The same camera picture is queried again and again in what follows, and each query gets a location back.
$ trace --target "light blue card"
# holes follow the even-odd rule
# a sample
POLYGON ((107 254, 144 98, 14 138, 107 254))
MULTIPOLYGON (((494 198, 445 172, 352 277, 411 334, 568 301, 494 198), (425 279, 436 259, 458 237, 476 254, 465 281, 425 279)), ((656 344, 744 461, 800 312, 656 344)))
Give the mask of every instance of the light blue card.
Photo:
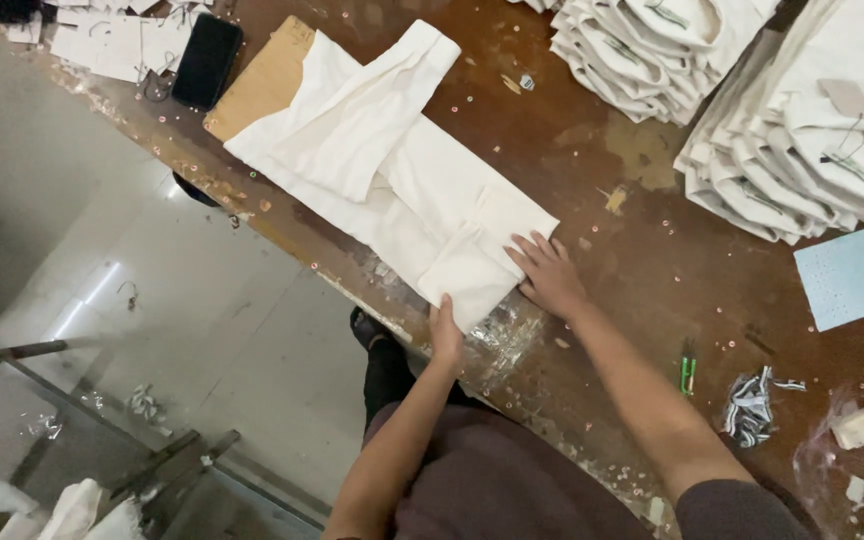
POLYGON ((795 251, 819 332, 864 317, 864 230, 795 251))

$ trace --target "smartphone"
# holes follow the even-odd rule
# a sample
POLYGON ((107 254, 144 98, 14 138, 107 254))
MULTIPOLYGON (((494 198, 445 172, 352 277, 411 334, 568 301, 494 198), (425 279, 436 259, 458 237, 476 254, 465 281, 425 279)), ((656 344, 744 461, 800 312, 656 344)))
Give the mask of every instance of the smartphone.
POLYGON ((213 15, 199 15, 175 72, 174 100, 205 111, 215 107, 241 44, 241 28, 213 15))

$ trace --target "wooden table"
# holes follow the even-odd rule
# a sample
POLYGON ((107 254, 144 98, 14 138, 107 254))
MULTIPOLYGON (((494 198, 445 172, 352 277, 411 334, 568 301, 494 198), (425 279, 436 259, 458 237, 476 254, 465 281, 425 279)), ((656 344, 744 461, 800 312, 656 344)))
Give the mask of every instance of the wooden table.
MULTIPOLYGON (((807 393, 773 391, 779 431, 746 454, 779 485, 799 491, 793 453, 827 414, 832 390, 856 390, 864 381, 864 319, 812 331, 793 250, 687 201, 672 160, 689 130, 635 124, 582 88, 548 51, 551 13, 503 0, 220 0, 212 11, 245 32, 233 77, 290 15, 324 31, 363 64, 415 19, 458 43, 462 55, 424 113, 561 220, 555 236, 571 250, 590 298, 674 384, 683 341, 695 338, 692 402, 710 423, 720 425, 728 387, 743 372, 770 364, 777 377, 808 383, 807 393), (534 80, 531 91, 513 91, 503 78, 518 82, 524 74, 534 80)), ((45 51, 21 50, 213 198, 245 194, 229 197, 225 206, 298 260, 314 264, 415 349, 427 351, 426 302, 386 273, 371 250, 266 178, 251 178, 251 169, 202 128, 204 111, 138 99, 133 84, 70 73, 45 51), (269 202, 266 211, 262 200, 269 202)), ((661 494, 562 321, 512 292, 474 329, 467 347, 468 388, 580 464, 633 510, 642 512, 651 496, 661 494), (623 471, 627 478, 620 480, 623 471)), ((848 508, 846 479, 832 474, 824 486, 831 495, 820 500, 822 506, 848 508)))

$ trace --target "shirt sleeve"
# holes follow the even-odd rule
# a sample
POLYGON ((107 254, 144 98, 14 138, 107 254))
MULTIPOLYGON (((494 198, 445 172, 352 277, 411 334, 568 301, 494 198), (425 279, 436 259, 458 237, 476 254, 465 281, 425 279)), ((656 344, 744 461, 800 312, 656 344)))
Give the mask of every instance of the shirt sleeve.
POLYGON ((812 539, 778 497, 750 482, 693 485, 678 499, 675 513, 683 540, 812 539))

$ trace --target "stack of folded shirts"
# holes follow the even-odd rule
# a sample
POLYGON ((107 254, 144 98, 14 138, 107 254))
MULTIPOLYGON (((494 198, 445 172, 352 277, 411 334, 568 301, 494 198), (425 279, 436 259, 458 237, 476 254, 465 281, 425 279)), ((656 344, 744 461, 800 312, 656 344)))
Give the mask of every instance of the stack of folded shirts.
POLYGON ((864 1, 763 32, 676 158, 685 195, 765 240, 864 222, 864 1))
POLYGON ((679 126, 735 65, 778 0, 565 0, 551 50, 575 79, 635 122, 679 126))

